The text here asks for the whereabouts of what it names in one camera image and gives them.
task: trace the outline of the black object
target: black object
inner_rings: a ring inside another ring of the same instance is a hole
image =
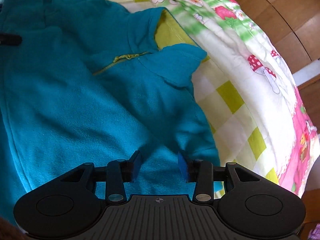
[[[130,160],[106,167],[84,163],[21,197],[14,217],[34,239],[299,239],[295,232],[305,217],[296,195],[237,163],[213,167],[178,154],[187,195],[131,195],[142,164],[136,151]],[[97,181],[106,181],[105,199],[95,196]],[[226,194],[213,199],[213,181],[223,181]]]
[[[0,33],[0,45],[19,46],[22,42],[22,37],[15,34]]]

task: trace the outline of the black clip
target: black clip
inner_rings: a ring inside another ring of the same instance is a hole
[[[22,37],[15,34],[0,33],[0,45],[19,46],[22,43]]]

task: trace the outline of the yellow zipper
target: yellow zipper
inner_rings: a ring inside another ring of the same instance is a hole
[[[149,53],[149,52],[143,52],[141,54],[125,54],[125,55],[122,55],[122,56],[119,56],[119,57],[115,57],[115,59],[113,60],[113,62],[111,64],[109,64],[108,66],[104,67],[103,69],[101,69],[101,70],[99,70],[97,72],[94,72],[92,75],[94,75],[94,76],[99,75],[102,72],[106,71],[107,69],[113,67],[115,64],[127,61],[127,60],[135,58],[135,57],[139,57],[139,56],[145,55],[147,53]]]

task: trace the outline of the silver screw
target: silver screw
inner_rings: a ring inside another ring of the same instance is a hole
[[[201,202],[206,202],[209,201],[211,197],[208,194],[198,194],[196,195],[196,199]]]
[[[114,202],[117,202],[117,201],[120,201],[120,200],[123,200],[123,196],[121,194],[111,194],[108,199],[110,201],[114,201]]]

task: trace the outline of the crosshair symbol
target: crosshair symbol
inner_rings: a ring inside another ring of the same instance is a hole
[[[158,202],[158,203],[161,203],[161,202],[163,202],[163,201],[165,201],[165,200],[164,200],[163,198],[160,198],[160,197],[159,197],[159,198],[155,199],[155,201]]]

